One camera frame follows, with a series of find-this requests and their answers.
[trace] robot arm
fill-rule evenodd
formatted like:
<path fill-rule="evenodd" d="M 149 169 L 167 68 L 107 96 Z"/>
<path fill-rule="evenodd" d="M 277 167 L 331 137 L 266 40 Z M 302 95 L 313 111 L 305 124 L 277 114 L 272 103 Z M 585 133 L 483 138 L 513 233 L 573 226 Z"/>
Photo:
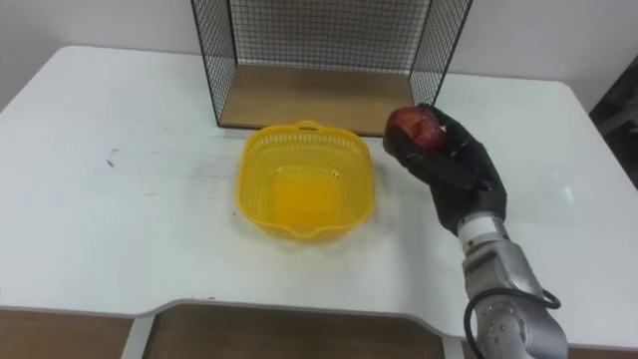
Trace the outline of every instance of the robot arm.
<path fill-rule="evenodd" d="M 462 242 L 470 299 L 464 327 L 473 351 L 478 359 L 567 358 L 565 334 L 547 312 L 560 302 L 542 289 L 522 249 L 507 235 L 506 192 L 487 151 L 443 112 L 428 105 L 418 109 L 428 112 L 424 118 L 434 114 L 440 121 L 443 146 L 426 149 L 413 138 L 418 130 L 390 121 L 384 148 L 430 186 L 440 223 Z M 477 333 L 472 333 L 473 313 Z"/>
<path fill-rule="evenodd" d="M 471 300 L 464 322 L 473 350 L 485 358 L 567 358 L 565 334 L 547 312 L 560 302 L 543 291 L 501 219 L 491 212 L 470 214 L 459 224 L 459 239 L 466 252 L 463 270 Z M 476 341 L 469 332 L 473 310 Z"/>

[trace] black object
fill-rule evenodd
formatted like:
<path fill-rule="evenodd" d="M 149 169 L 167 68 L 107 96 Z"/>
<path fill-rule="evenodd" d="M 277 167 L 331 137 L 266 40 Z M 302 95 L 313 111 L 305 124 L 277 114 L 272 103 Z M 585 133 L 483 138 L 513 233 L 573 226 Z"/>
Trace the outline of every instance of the black object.
<path fill-rule="evenodd" d="M 638 57 L 589 117 L 638 189 Z"/>
<path fill-rule="evenodd" d="M 470 300 L 470 302 L 466 306 L 466 311 L 463 315 L 463 329 L 466 332 L 466 339 L 468 339 L 468 344 L 470 344 L 470 348 L 472 348 L 472 351 L 475 353 L 475 356 L 477 357 L 477 359 L 484 359 L 484 356 L 482 355 L 482 352 L 480 351 L 480 348 L 477 345 L 477 341 L 475 340 L 475 336 L 472 333 L 472 323 L 471 323 L 472 313 L 474 312 L 475 307 L 477 306 L 477 304 L 479 304 L 479 302 L 481 302 L 482 300 L 488 297 L 495 296 L 495 295 L 507 295 L 507 296 L 523 298 L 525 300 L 528 300 L 534 304 L 538 304 L 547 309 L 558 309 L 560 308 L 560 305 L 561 305 L 560 300 L 558 300 L 558 298 L 556 298 L 555 295 L 551 294 L 548 290 L 544 290 L 544 289 L 542 291 L 542 295 L 549 300 L 545 300 L 544 298 L 537 297 L 533 294 L 529 294 L 527 292 L 517 290 L 517 289 L 511 289 L 511 288 L 494 288 L 494 289 L 489 289 L 477 294 L 474 298 Z"/>
<path fill-rule="evenodd" d="M 212 105 L 238 64 L 410 74 L 433 104 L 473 0 L 191 0 Z"/>
<path fill-rule="evenodd" d="M 461 219 L 490 211 L 505 220 L 507 193 L 485 147 L 459 122 L 434 106 L 432 111 L 445 128 L 443 147 L 426 152 L 398 127 L 388 129 L 384 144 L 399 163 L 430 186 L 439 222 L 457 234 Z"/>

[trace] basket handle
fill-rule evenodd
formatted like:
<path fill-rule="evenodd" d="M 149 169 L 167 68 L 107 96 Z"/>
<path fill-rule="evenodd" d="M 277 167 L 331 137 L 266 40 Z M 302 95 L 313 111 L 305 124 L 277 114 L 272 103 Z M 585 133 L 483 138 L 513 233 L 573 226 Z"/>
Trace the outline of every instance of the basket handle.
<path fill-rule="evenodd" d="M 292 128 L 296 131 L 314 131 L 314 132 L 323 132 L 326 128 L 317 124 L 312 120 L 303 120 L 294 125 Z"/>

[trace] wire mesh cage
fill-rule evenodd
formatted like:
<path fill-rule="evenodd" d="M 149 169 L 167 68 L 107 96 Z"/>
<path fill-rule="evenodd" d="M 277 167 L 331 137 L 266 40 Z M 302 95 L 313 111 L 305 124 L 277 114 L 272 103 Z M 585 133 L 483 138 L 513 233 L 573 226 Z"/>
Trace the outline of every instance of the wire mesh cage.
<path fill-rule="evenodd" d="M 217 122 L 379 135 L 433 104 L 472 0 L 191 0 Z"/>

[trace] black wire mesh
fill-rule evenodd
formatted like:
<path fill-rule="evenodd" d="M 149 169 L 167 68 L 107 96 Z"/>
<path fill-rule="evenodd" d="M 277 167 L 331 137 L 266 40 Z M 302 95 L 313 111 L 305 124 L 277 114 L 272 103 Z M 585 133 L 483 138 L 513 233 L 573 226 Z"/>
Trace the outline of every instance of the black wire mesh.
<path fill-rule="evenodd" d="M 227 0 L 191 0 L 212 108 L 219 122 L 237 66 Z"/>
<path fill-rule="evenodd" d="M 217 120 L 237 64 L 410 75 L 439 94 L 472 0 L 191 0 Z"/>
<path fill-rule="evenodd" d="M 404 72 L 424 0 L 231 0 L 240 64 Z"/>
<path fill-rule="evenodd" d="M 410 87 L 415 103 L 433 105 L 473 0 L 433 0 L 423 28 Z"/>

